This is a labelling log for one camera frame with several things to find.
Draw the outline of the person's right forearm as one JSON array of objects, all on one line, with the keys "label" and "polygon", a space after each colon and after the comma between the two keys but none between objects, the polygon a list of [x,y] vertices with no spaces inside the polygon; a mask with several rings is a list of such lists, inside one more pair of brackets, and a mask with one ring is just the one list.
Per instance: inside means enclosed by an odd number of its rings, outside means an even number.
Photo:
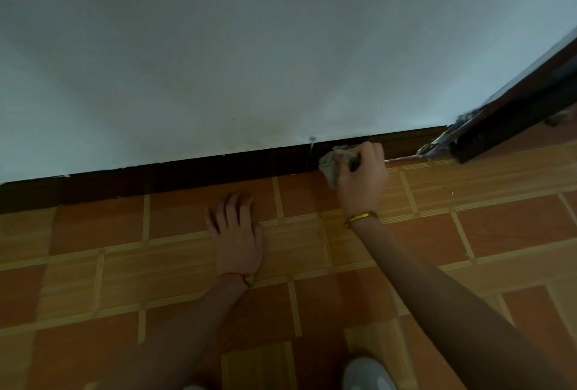
[{"label": "person's right forearm", "polygon": [[572,389],[506,318],[397,241],[379,220],[351,229],[468,390]]}]

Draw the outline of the dark brown door frame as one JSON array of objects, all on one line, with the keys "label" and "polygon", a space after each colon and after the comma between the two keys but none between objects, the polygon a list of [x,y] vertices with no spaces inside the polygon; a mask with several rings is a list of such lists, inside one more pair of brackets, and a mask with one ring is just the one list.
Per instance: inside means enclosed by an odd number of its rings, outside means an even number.
[{"label": "dark brown door frame", "polygon": [[577,32],[500,97],[461,116],[415,156],[465,164],[521,147],[577,140]]}]

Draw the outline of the person's left hand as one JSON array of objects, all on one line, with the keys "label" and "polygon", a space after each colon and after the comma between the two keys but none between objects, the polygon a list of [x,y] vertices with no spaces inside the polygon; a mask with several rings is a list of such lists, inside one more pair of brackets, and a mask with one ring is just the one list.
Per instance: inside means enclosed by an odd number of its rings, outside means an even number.
[{"label": "person's left hand", "polygon": [[241,225],[228,225],[228,197],[210,209],[218,223],[220,236],[210,236],[219,281],[235,281],[246,289],[258,272],[264,251],[256,250],[251,207],[253,198],[240,195],[238,210]]}]

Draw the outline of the person's left forearm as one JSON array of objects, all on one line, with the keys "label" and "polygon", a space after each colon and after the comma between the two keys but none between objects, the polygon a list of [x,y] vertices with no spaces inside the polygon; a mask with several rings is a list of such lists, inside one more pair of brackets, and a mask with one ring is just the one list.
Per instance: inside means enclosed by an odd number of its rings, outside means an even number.
[{"label": "person's left forearm", "polygon": [[202,359],[226,314],[247,292],[235,281],[220,281],[191,306],[155,329],[134,356],[96,390],[178,390]]}]

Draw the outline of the grey cleaning cloth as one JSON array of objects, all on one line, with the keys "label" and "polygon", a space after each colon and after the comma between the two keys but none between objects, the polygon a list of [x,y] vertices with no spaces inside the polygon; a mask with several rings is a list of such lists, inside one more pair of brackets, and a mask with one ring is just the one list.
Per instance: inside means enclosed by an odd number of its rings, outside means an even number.
[{"label": "grey cleaning cloth", "polygon": [[325,176],[329,188],[335,190],[339,179],[340,166],[336,157],[343,158],[343,153],[358,153],[357,145],[338,145],[319,159],[319,171]]}]

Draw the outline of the dark brown wooden baseboard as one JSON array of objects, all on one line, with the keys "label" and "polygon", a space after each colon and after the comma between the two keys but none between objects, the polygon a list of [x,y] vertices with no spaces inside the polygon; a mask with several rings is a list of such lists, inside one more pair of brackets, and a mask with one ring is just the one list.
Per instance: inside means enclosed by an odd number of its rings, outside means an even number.
[{"label": "dark brown wooden baseboard", "polygon": [[334,146],[360,144],[365,140],[382,144],[386,159],[400,159],[414,155],[446,128],[437,126],[370,137],[307,141],[281,148],[2,183],[0,215],[314,172],[318,170],[319,159]]}]

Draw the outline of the person's right hand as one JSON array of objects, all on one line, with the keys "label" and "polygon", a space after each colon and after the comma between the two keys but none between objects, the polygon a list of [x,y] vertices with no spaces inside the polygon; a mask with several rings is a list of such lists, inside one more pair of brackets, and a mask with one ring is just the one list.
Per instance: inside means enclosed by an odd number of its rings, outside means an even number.
[{"label": "person's right hand", "polygon": [[357,228],[365,220],[378,220],[379,200],[388,180],[381,144],[365,141],[356,151],[361,155],[362,164],[354,172],[345,173],[342,158],[335,158],[340,166],[337,196],[349,228]]}]

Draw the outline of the white shoe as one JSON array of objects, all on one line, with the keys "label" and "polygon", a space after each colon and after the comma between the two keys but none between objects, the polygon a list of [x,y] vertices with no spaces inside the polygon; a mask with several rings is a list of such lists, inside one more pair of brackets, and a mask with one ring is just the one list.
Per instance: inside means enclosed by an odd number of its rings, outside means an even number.
[{"label": "white shoe", "polygon": [[343,369],[342,390],[398,390],[386,368],[375,358],[356,357]]}]

